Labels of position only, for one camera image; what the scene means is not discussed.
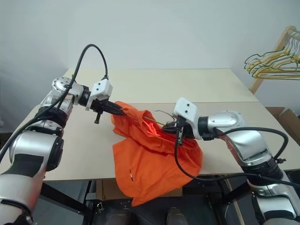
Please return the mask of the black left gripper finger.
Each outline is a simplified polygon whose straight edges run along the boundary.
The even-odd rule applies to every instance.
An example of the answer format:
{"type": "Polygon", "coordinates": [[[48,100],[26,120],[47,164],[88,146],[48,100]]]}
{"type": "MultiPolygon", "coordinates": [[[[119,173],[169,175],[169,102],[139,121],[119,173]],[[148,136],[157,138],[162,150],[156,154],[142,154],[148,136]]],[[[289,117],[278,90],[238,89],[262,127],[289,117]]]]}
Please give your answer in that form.
{"type": "Polygon", "coordinates": [[[107,107],[111,110],[122,110],[122,107],[120,105],[111,101],[107,102],[107,107]]]}
{"type": "Polygon", "coordinates": [[[122,111],[122,109],[119,109],[119,108],[109,109],[108,112],[113,115],[120,115],[120,116],[125,115],[125,113],[122,111]]]}

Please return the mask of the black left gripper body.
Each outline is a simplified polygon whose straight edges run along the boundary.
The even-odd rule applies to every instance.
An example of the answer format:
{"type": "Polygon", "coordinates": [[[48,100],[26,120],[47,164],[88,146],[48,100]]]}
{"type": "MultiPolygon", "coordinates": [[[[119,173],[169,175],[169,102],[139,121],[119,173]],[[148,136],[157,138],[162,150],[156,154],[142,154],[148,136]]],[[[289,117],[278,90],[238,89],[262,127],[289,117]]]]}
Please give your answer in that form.
{"type": "Polygon", "coordinates": [[[100,101],[98,99],[92,101],[90,109],[97,113],[96,119],[94,120],[95,124],[99,124],[103,112],[109,113],[109,108],[106,105],[107,102],[108,100],[100,101]]]}

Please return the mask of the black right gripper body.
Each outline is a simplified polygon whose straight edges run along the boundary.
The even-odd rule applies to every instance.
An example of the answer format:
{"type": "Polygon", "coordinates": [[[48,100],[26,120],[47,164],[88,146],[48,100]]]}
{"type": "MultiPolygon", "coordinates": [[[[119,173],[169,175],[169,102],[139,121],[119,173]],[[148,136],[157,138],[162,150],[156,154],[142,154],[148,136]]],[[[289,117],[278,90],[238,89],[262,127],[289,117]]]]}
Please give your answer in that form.
{"type": "Polygon", "coordinates": [[[177,117],[173,129],[176,134],[176,144],[183,144],[185,139],[195,139],[191,125],[182,116],[177,117]]]}

